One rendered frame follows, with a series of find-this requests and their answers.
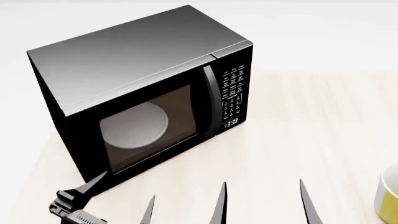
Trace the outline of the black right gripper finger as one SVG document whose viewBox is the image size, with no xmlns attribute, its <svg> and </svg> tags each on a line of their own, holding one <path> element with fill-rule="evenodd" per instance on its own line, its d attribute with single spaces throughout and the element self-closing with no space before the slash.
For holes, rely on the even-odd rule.
<svg viewBox="0 0 398 224">
<path fill-rule="evenodd" d="M 209 224 L 226 224 L 228 191 L 226 182 L 222 183 L 216 207 Z"/>
<path fill-rule="evenodd" d="M 318 213 L 310 199 L 310 196 L 305 188 L 305 184 L 302 179 L 300 182 L 300 195 L 303 203 L 303 208 L 305 211 L 305 216 L 307 220 L 307 224 L 323 224 L 322 220 L 318 216 Z"/>
</svg>

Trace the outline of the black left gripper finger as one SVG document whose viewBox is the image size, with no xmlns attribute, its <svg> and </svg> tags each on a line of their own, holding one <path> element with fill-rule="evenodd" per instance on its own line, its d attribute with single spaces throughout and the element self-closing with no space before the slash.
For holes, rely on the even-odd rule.
<svg viewBox="0 0 398 224">
<path fill-rule="evenodd" d="M 76 188 L 77 195 L 75 196 L 75 209 L 83 209 L 95 193 L 102 188 L 103 182 L 108 178 L 108 171 L 103 172 L 101 175 L 95 177 L 93 180 Z"/>
<path fill-rule="evenodd" d="M 140 224 L 150 224 L 151 218 L 152 218 L 152 212 L 154 208 L 154 202 L 155 202 L 155 195 L 151 198 L 145 212 L 143 215 L 142 220 L 140 221 Z"/>
</svg>

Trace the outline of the black microwave door with window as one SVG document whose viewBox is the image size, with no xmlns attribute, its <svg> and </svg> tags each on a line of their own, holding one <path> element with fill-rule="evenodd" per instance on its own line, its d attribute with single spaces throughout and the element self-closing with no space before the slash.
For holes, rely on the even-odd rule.
<svg viewBox="0 0 398 224">
<path fill-rule="evenodd" d="M 157 82 L 67 117 L 68 133 L 63 141 L 83 180 L 89 182 L 108 171 L 107 181 L 95 195 L 209 139 L 204 133 L 210 126 L 211 105 L 203 68 L 210 65 L 215 74 L 215 64 L 216 58 L 206 55 L 161 74 Z M 138 149 L 106 143 L 100 121 L 145 102 L 167 113 L 164 135 Z"/>
</svg>

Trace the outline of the microwave control panel with display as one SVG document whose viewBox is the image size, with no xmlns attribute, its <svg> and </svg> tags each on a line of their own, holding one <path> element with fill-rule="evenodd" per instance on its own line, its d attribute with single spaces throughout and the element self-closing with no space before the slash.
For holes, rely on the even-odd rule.
<svg viewBox="0 0 398 224">
<path fill-rule="evenodd" d="M 246 120 L 252 50 L 252 42 L 245 40 L 214 53 L 217 58 L 214 71 L 222 102 L 221 133 Z"/>
</svg>

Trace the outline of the black microwave oven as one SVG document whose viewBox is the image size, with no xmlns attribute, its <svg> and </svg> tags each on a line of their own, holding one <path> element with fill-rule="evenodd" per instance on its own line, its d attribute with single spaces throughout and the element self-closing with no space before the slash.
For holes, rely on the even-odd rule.
<svg viewBox="0 0 398 224">
<path fill-rule="evenodd" d="M 245 40 L 186 5 L 29 50 L 27 56 L 63 141 L 68 116 Z"/>
</svg>

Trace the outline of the white round turntable plate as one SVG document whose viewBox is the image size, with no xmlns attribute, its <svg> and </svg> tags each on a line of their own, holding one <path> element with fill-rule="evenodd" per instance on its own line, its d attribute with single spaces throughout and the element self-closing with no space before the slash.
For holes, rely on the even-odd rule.
<svg viewBox="0 0 398 224">
<path fill-rule="evenodd" d="M 149 102 L 99 122 L 104 141 L 120 149 L 138 149 L 154 143 L 164 135 L 168 124 L 167 113 Z"/>
</svg>

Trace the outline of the white and yellow mug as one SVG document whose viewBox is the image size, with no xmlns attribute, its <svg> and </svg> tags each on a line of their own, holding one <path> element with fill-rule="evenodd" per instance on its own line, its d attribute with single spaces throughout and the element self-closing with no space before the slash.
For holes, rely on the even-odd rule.
<svg viewBox="0 0 398 224">
<path fill-rule="evenodd" d="M 398 224 L 398 164 L 387 167 L 379 177 L 374 209 L 387 224 Z"/>
</svg>

